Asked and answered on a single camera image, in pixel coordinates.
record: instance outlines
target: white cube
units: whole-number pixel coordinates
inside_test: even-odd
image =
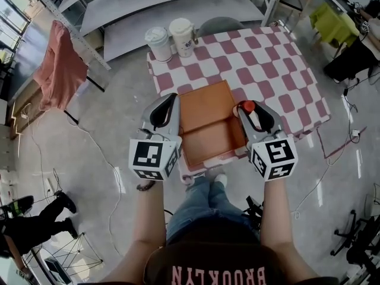
[[[251,163],[255,165],[265,181],[292,175],[297,162],[298,155],[292,137],[252,145]]]
[[[128,166],[139,178],[165,181],[179,153],[176,141],[130,140]]]

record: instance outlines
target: blue jeans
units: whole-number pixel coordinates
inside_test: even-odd
[[[221,182],[209,183],[204,177],[195,179],[195,183],[186,189],[186,198],[169,221],[166,229],[166,240],[193,221],[206,217],[221,217],[244,224],[250,229],[249,219],[242,216],[244,212],[227,199]]]

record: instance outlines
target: pink cloth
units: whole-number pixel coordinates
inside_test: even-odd
[[[41,86],[40,110],[64,110],[78,87],[86,81],[87,65],[78,56],[68,29],[54,20],[41,66],[33,75]]]

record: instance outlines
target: brown box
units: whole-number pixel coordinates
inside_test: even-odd
[[[183,152],[188,166],[245,145],[236,105],[226,80],[180,95]]]

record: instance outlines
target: black shoe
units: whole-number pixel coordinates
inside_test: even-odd
[[[56,193],[57,198],[60,198],[64,202],[65,208],[69,209],[71,213],[77,213],[77,207],[70,197],[66,195],[66,193],[62,191],[58,191]]]
[[[66,218],[64,220],[64,223],[67,224],[67,232],[71,234],[72,238],[73,239],[78,239],[78,232],[76,231],[76,229],[74,228],[74,225],[72,224],[72,220],[71,218]]]

